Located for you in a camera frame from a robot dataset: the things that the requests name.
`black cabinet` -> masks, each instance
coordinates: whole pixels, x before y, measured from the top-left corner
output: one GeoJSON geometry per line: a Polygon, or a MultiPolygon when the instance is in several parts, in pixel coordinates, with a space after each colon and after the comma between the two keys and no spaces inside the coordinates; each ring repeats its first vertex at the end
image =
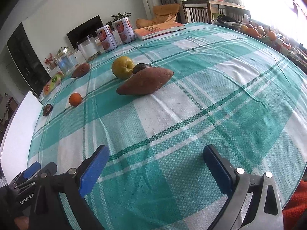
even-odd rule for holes
{"type": "Polygon", "coordinates": [[[8,40],[7,47],[24,79],[39,96],[50,76],[36,56],[22,23],[8,40]]]}

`black tv screen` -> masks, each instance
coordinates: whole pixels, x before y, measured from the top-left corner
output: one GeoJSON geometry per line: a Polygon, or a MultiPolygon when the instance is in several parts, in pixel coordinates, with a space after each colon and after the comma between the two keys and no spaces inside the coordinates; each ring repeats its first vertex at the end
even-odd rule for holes
{"type": "Polygon", "coordinates": [[[96,30],[103,27],[103,23],[99,16],[96,16],[85,23],[81,24],[80,26],[76,27],[75,29],[71,30],[67,37],[72,44],[74,49],[77,49],[77,42],[84,37],[92,34],[95,38],[97,36],[96,30]]]}

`white board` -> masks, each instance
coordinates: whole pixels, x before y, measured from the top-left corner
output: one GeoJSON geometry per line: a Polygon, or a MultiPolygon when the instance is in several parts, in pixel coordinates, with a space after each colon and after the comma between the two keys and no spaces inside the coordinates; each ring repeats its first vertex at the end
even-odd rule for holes
{"type": "Polygon", "coordinates": [[[27,168],[31,140],[42,108],[29,91],[7,126],[0,147],[0,163],[8,183],[27,168]]]}

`white canister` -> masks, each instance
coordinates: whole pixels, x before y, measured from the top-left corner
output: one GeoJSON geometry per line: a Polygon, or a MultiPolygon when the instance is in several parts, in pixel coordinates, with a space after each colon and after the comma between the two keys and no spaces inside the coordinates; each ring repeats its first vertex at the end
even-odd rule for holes
{"type": "Polygon", "coordinates": [[[96,34],[98,35],[103,49],[106,52],[109,52],[117,47],[116,40],[109,25],[105,25],[104,27],[97,29],[96,34]]]}
{"type": "Polygon", "coordinates": [[[115,21],[114,24],[124,44],[135,40],[134,31],[128,17],[115,21]]]}

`glass jar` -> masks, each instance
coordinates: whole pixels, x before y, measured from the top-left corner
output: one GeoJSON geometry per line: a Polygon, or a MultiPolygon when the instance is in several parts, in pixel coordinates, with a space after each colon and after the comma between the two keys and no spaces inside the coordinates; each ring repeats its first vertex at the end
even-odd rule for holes
{"type": "Polygon", "coordinates": [[[100,51],[92,34],[78,41],[77,46],[87,62],[92,61],[98,56],[98,54],[100,54],[100,51]]]}
{"type": "Polygon", "coordinates": [[[78,64],[69,47],[64,48],[56,55],[55,62],[64,75],[73,70],[74,67],[78,64]]]}

